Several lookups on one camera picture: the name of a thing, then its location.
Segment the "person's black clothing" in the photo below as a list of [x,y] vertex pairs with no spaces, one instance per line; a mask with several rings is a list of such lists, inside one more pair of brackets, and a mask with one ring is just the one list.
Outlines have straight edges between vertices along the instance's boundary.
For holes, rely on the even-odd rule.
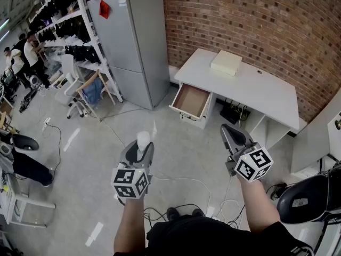
[[148,246],[113,256],[315,256],[280,222],[259,233],[239,230],[208,218],[184,215],[157,222],[147,233]]

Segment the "black folded tripod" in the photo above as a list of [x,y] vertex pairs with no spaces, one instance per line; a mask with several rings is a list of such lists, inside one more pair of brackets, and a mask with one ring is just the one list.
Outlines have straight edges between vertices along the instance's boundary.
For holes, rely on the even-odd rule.
[[19,108],[20,113],[24,112],[28,108],[31,100],[34,98],[36,93],[37,93],[37,89],[33,89],[24,97],[24,99],[20,103],[20,108]]

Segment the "person's left forearm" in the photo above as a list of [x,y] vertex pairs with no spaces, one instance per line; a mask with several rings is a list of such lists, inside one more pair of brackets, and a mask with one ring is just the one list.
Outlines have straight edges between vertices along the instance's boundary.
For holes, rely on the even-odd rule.
[[113,249],[114,255],[140,253],[145,249],[144,197],[126,200]]

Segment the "flat white box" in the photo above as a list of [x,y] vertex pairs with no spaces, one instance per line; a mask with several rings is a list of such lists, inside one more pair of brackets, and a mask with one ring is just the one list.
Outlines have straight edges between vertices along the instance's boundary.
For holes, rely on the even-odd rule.
[[235,76],[241,64],[242,57],[233,53],[220,50],[210,63],[213,70],[220,71],[230,76]]

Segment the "wooden chair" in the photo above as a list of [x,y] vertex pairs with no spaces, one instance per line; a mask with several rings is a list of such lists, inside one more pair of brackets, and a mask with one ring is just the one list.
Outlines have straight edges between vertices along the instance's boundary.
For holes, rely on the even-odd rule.
[[84,98],[84,96],[83,96],[83,94],[82,94],[82,89],[85,88],[85,87],[87,87],[87,86],[89,86],[97,77],[99,77],[100,80],[101,80],[102,83],[103,83],[103,89],[102,89],[102,91],[101,91],[101,99],[102,99],[102,94],[103,94],[104,92],[106,92],[107,95],[109,96],[111,102],[113,103],[113,105],[115,105],[116,103],[115,103],[115,100],[114,100],[113,97],[112,97],[112,94],[111,94],[111,92],[110,92],[110,90],[109,90],[109,87],[108,87],[108,85],[106,84],[106,82],[104,81],[104,78],[103,78],[102,74],[100,73],[100,71],[99,71],[98,69],[97,69],[96,72],[91,76],[91,78],[90,78],[89,80],[87,80],[83,85],[81,85],[81,86],[76,90],[76,92],[84,99],[84,101],[85,101],[87,104],[89,104],[89,103],[85,100],[85,98]]

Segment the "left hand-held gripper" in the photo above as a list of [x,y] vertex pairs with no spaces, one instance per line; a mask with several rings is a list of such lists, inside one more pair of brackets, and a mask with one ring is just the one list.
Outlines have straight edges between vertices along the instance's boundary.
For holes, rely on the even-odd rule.
[[150,167],[154,155],[154,143],[150,142],[142,155],[142,167],[137,167],[137,140],[127,145],[120,154],[120,162],[112,170],[111,186],[115,192],[116,198],[122,205],[125,205],[127,199],[140,199],[148,192],[148,186],[151,184],[152,175]]

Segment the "person's left black shoe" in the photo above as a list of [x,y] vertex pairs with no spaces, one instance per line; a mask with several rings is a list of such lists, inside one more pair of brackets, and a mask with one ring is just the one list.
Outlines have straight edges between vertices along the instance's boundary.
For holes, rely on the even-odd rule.
[[169,207],[166,211],[168,221],[174,221],[180,217],[178,210],[174,207]]

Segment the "person's right forearm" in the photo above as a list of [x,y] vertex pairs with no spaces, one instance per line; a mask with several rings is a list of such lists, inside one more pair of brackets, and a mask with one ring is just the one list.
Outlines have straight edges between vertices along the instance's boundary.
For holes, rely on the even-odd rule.
[[272,224],[280,221],[277,208],[271,203],[259,180],[248,182],[237,176],[241,184],[243,200],[249,229],[260,233]]

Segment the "red paper tag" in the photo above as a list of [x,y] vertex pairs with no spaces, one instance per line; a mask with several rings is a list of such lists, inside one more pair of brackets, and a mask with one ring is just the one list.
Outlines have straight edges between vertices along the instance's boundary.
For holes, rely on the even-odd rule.
[[110,13],[110,6],[104,1],[100,1],[99,15],[105,19],[108,19]]

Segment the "white office chair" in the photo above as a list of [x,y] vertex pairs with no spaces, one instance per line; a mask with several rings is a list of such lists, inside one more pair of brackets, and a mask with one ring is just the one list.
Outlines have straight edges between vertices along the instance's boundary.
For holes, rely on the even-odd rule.
[[88,114],[88,110],[76,90],[85,82],[85,80],[71,54],[60,55],[59,61],[61,63],[62,75],[54,84],[58,88],[56,99],[69,108],[67,119],[71,119],[71,116],[74,113],[78,113],[78,115],[83,118]]

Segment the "black garment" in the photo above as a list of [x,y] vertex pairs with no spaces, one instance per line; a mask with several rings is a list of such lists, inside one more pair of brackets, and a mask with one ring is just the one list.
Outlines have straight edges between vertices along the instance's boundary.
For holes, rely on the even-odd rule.
[[44,187],[49,186],[53,182],[50,170],[43,164],[26,154],[17,152],[14,148],[12,149],[12,155],[14,159],[13,171],[15,174],[39,182]]

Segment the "black round stool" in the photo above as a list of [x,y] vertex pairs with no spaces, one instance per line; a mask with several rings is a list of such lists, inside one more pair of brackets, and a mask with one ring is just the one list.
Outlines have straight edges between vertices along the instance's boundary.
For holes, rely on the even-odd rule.
[[28,136],[14,134],[11,138],[15,151],[22,154],[31,154],[39,150],[38,142]]

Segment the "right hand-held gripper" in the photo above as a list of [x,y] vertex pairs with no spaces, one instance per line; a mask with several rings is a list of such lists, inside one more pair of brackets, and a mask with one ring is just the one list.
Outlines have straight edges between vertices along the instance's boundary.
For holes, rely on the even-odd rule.
[[231,154],[225,163],[230,177],[239,175],[247,182],[253,182],[267,174],[273,159],[266,148],[254,142],[246,130],[224,123],[220,133],[226,150]]

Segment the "blue cloth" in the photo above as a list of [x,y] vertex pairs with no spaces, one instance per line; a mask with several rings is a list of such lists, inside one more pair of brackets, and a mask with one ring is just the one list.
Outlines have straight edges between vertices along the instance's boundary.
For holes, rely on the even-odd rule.
[[101,99],[102,89],[103,83],[100,78],[97,77],[89,86],[82,89],[82,94],[90,105],[97,105]]

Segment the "grey refrigerator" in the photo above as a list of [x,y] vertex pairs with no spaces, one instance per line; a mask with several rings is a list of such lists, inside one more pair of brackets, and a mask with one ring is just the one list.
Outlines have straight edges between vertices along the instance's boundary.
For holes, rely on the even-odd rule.
[[123,98],[152,110],[167,94],[170,74],[163,0],[104,0],[108,19],[99,15],[101,0],[87,2],[104,56]]

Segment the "black mesh chair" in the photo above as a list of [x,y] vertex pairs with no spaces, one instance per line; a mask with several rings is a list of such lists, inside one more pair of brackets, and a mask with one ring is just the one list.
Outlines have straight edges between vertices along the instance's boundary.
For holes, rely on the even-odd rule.
[[341,164],[286,189],[277,210],[281,222],[286,224],[330,220],[341,223]]

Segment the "white desk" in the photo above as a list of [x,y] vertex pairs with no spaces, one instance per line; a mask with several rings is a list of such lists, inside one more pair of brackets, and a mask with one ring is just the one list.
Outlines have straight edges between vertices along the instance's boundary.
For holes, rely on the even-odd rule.
[[217,96],[230,99],[250,110],[242,127],[262,147],[270,149],[290,130],[299,128],[295,87],[247,63],[241,63],[235,76],[213,70],[210,63],[216,53],[197,49],[176,73],[175,79],[211,93],[208,107],[201,120],[181,116],[187,123],[205,128]]

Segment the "black router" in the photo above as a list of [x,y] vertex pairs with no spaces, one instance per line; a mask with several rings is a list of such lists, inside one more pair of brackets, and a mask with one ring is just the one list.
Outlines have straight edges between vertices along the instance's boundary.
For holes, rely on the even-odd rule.
[[227,102],[227,99],[223,102],[220,115],[232,124],[241,123],[248,119],[250,110],[246,105],[241,103],[233,104],[233,101]]

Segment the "white side table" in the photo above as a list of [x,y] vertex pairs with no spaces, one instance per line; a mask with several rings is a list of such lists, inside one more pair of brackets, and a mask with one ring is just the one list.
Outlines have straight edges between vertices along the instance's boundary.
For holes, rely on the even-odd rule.
[[27,204],[55,209],[54,203],[32,199],[21,192],[18,180],[12,174],[6,174],[0,169],[0,215],[4,216],[7,225],[14,224],[33,228],[46,228],[46,224],[23,222],[23,214]]

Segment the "white drawer brown inside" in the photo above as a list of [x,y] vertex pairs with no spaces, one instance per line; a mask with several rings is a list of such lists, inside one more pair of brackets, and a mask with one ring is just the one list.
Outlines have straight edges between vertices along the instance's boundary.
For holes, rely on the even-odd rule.
[[182,83],[169,108],[181,116],[201,120],[208,107],[211,93],[192,85]]

